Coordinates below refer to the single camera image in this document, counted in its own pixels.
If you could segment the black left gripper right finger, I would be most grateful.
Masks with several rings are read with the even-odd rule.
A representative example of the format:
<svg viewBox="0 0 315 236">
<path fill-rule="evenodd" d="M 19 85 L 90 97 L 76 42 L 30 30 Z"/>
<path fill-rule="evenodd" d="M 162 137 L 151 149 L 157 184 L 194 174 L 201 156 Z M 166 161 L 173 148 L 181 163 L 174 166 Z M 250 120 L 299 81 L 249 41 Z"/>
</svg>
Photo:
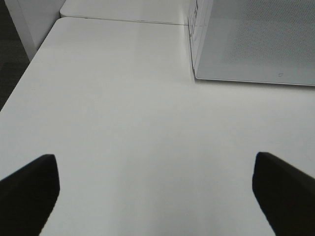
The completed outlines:
<svg viewBox="0 0 315 236">
<path fill-rule="evenodd" d="M 315 179 L 268 152 L 255 158 L 252 191 L 277 236 L 315 234 Z"/>
</svg>

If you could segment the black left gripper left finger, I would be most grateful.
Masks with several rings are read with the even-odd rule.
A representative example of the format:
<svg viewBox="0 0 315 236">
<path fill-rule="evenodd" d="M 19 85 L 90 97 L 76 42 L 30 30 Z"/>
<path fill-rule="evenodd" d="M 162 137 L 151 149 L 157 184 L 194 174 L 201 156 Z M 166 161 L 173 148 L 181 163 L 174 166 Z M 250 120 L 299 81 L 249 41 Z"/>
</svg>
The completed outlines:
<svg viewBox="0 0 315 236">
<path fill-rule="evenodd" d="M 0 234 L 38 236 L 60 193 L 56 158 L 45 154 L 0 181 Z"/>
</svg>

